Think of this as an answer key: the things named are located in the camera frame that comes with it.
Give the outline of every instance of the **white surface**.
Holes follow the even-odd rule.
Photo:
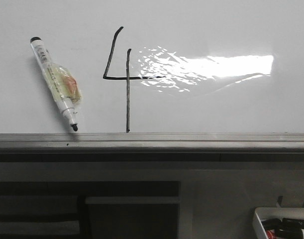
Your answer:
[[[272,218],[304,219],[304,208],[256,208],[252,225],[258,239],[268,239],[261,221]]]
[[[304,0],[0,0],[0,133],[72,132],[34,36],[79,84],[78,132],[125,132],[120,26],[108,75],[132,48],[131,76],[167,76],[131,81],[131,132],[304,132]]]

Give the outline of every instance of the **whiteboard marker tray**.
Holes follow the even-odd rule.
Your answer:
[[[272,218],[304,219],[304,208],[256,208],[252,226],[258,239],[268,239],[261,221]]]

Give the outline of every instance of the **dark rectangle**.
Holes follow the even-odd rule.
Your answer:
[[[76,213],[55,214],[55,215],[0,215],[0,222],[34,222],[34,223],[50,223],[50,222],[67,222],[78,221],[79,217]]]
[[[0,239],[81,239],[80,235],[11,235],[0,234]]]
[[[222,153],[222,162],[304,162],[304,154]]]
[[[165,196],[179,195],[179,182],[49,182],[51,195],[87,195],[87,196]]]
[[[176,239],[178,205],[90,205],[93,238]]]
[[[48,195],[46,182],[0,182],[0,195]]]
[[[77,212],[74,196],[0,196],[0,216],[40,216],[45,220],[47,216],[72,216]]]
[[[0,162],[219,161],[217,153],[0,153]]]

